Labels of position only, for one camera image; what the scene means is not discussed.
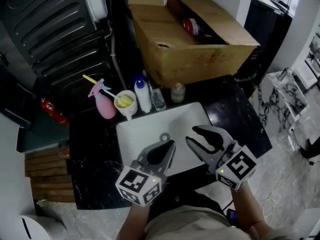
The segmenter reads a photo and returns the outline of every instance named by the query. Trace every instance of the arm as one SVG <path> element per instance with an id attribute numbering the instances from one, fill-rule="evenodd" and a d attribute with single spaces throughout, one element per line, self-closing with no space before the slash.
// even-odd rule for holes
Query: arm
<path id="1" fill-rule="evenodd" d="M 149 210 L 150 205 L 141 207 L 133 203 L 116 240 L 143 240 L 145 238 Z"/>
<path id="2" fill-rule="evenodd" d="M 265 222 L 262 210 L 252 194 L 248 183 L 238 191 L 231 191 L 234 202 L 234 207 L 240 228 L 247 232 L 252 232 L 252 227 L 255 229 L 261 239 L 273 229 Z"/>

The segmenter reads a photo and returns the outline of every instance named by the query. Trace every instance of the white bottle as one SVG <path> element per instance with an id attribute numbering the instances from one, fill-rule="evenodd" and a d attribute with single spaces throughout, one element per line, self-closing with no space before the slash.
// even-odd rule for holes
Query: white bottle
<path id="1" fill-rule="evenodd" d="M 134 91 L 143 112 L 149 113 L 151 110 L 151 101 L 147 83 L 142 79 L 137 80 L 134 84 Z"/>

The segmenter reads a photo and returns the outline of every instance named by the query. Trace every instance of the sink drain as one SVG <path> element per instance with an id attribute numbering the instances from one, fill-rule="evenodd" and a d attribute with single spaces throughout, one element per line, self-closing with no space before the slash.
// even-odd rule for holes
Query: sink drain
<path id="1" fill-rule="evenodd" d="M 160 141 L 161 142 L 166 142 L 169 141 L 171 139 L 170 135 L 168 133 L 162 133 L 160 135 Z"/>

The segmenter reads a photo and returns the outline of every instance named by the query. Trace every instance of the yellow brush handle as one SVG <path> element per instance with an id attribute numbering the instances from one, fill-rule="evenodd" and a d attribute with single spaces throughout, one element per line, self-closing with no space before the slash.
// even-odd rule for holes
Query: yellow brush handle
<path id="1" fill-rule="evenodd" d="M 85 75 L 85 74 L 83 74 L 82 76 L 83 76 L 85 79 L 89 80 L 91 83 L 94 83 L 94 84 L 97 83 L 96 80 L 93 80 L 91 77 L 89 77 L 89 76 L 87 76 L 87 75 Z"/>

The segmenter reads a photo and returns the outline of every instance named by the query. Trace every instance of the stacked wood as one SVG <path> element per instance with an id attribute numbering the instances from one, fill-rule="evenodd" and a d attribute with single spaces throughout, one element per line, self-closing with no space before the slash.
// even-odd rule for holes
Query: stacked wood
<path id="1" fill-rule="evenodd" d="M 33 199 L 75 203 L 65 160 L 68 154 L 69 147 L 54 147 L 25 156 L 25 176 L 30 178 Z"/>

